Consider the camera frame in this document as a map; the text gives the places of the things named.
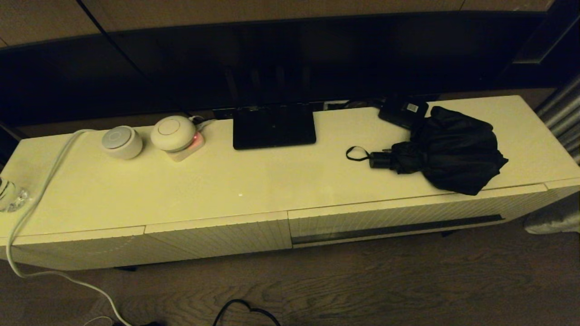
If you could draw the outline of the white ribbed curved cabinet panel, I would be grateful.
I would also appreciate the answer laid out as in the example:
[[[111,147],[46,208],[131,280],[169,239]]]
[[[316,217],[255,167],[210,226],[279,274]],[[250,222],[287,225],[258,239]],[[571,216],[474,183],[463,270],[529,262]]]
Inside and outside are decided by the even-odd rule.
[[[19,235],[10,246],[19,264],[64,271],[115,268],[137,264],[143,226]]]

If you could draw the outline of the grey pleated curtain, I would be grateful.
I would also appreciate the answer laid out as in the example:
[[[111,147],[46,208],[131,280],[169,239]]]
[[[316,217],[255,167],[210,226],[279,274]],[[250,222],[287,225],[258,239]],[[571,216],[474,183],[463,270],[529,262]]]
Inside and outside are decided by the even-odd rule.
[[[535,113],[580,165],[580,73],[549,95]]]

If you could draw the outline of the small black set-top box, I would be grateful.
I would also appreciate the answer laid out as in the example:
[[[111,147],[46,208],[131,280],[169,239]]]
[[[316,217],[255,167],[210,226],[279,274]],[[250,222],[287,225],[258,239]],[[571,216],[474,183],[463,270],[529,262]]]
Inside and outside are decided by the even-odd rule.
[[[412,130],[424,120],[428,109],[429,105],[426,102],[408,97],[392,97],[385,99],[379,109],[378,117],[404,129]]]

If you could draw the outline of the white fabric bundle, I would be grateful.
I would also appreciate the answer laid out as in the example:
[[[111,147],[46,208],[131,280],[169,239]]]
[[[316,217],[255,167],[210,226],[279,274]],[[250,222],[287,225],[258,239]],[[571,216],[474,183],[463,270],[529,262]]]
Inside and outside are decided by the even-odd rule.
[[[524,229],[531,235],[580,234],[580,192],[530,213],[524,221]]]

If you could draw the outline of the clear glass object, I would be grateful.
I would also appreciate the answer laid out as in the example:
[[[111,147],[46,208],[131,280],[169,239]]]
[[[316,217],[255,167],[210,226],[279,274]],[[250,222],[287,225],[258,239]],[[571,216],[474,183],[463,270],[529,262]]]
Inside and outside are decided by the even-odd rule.
[[[29,192],[27,189],[0,177],[0,212],[17,211],[28,199]]]

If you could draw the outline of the white dome-shaped device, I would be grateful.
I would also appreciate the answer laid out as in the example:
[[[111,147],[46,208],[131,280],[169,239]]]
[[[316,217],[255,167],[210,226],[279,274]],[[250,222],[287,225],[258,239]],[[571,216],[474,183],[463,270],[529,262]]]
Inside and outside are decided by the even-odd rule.
[[[179,115],[161,119],[153,126],[150,133],[155,147],[166,152],[184,150],[194,142],[197,128],[191,120]]]

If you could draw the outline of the black television screen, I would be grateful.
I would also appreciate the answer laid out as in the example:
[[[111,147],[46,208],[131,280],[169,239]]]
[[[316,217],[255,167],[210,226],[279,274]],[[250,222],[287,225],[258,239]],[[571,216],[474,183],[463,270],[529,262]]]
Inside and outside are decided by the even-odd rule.
[[[418,13],[112,33],[0,50],[11,126],[391,92],[520,88],[506,80],[547,13]]]

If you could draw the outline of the dark wooden cabinet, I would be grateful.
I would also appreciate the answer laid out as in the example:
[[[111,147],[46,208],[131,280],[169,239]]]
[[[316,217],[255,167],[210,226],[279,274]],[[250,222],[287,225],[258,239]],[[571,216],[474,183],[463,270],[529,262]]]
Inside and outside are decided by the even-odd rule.
[[[580,73],[580,0],[555,0],[545,20],[514,58],[506,80],[556,87]]]

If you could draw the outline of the white ribbed flat cabinet panel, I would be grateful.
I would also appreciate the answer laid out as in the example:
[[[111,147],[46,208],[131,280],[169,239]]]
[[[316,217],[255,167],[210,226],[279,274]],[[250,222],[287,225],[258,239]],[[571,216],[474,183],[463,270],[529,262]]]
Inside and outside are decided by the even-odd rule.
[[[192,259],[292,248],[286,211],[147,225],[145,234]]]

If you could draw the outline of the white ribbed drawer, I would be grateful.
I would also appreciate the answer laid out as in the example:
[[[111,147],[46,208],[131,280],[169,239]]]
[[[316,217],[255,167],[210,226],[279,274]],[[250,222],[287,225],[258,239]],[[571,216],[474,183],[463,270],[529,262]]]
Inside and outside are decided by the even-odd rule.
[[[288,213],[296,248],[452,231],[514,220],[554,200],[543,184],[460,194],[352,204]]]

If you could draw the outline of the white power strip red light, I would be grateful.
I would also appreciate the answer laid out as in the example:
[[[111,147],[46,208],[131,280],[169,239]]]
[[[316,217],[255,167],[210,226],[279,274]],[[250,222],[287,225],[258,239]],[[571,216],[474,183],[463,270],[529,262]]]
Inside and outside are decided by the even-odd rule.
[[[180,151],[166,151],[166,155],[174,162],[182,162],[205,145],[205,138],[201,132],[196,132],[192,142]]]

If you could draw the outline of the black flat TV base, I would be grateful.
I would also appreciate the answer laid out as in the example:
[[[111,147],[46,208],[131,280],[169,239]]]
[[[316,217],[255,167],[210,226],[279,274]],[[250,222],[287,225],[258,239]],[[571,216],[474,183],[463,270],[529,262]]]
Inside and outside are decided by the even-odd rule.
[[[317,142],[309,105],[242,107],[233,113],[236,150],[302,146]]]

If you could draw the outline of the white speaker with grey top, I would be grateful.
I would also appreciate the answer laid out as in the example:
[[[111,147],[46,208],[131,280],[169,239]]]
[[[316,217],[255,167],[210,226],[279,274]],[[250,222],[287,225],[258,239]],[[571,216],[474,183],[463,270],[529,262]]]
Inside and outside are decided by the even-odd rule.
[[[108,130],[102,136],[100,146],[110,157],[131,160],[143,150],[143,140],[134,128],[122,125]]]

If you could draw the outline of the black folding umbrella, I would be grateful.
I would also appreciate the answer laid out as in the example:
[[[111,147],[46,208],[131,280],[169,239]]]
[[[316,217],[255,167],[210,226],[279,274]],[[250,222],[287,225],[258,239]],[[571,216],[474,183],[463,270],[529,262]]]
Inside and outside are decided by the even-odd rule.
[[[440,190],[477,195],[509,159],[498,149],[493,126],[441,106],[411,129],[410,139],[383,151],[365,151],[358,161],[399,175],[422,173]]]

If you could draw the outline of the white TV cabinet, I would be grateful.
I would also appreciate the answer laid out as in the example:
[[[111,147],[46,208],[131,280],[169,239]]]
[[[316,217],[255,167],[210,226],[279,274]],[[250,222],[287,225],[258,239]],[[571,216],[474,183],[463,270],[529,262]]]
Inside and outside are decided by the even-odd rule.
[[[436,105],[493,126],[509,162],[481,192],[543,184],[556,202],[580,190],[580,166],[519,96]],[[237,151],[232,120],[216,120],[203,129],[205,145],[179,163],[151,144],[149,126],[136,128],[145,146],[131,160],[110,157],[101,149],[103,130],[85,132],[63,157],[17,236],[145,228],[450,194],[421,173],[398,175],[346,159],[351,146],[380,151],[408,139],[406,130],[380,120],[376,109],[320,111],[314,122],[315,144]],[[191,259],[145,231],[138,253],[136,265]]]

